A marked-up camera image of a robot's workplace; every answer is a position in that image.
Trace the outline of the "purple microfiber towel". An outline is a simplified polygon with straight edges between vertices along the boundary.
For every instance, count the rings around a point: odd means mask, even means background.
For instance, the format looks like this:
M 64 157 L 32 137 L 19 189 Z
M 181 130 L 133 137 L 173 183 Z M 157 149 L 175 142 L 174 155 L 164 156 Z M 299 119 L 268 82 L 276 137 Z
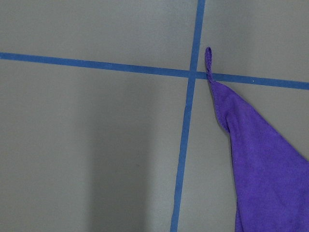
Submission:
M 230 137 L 235 231 L 308 231 L 308 161 L 249 103 L 213 79 L 211 62 L 207 48 L 205 66 L 215 115 Z

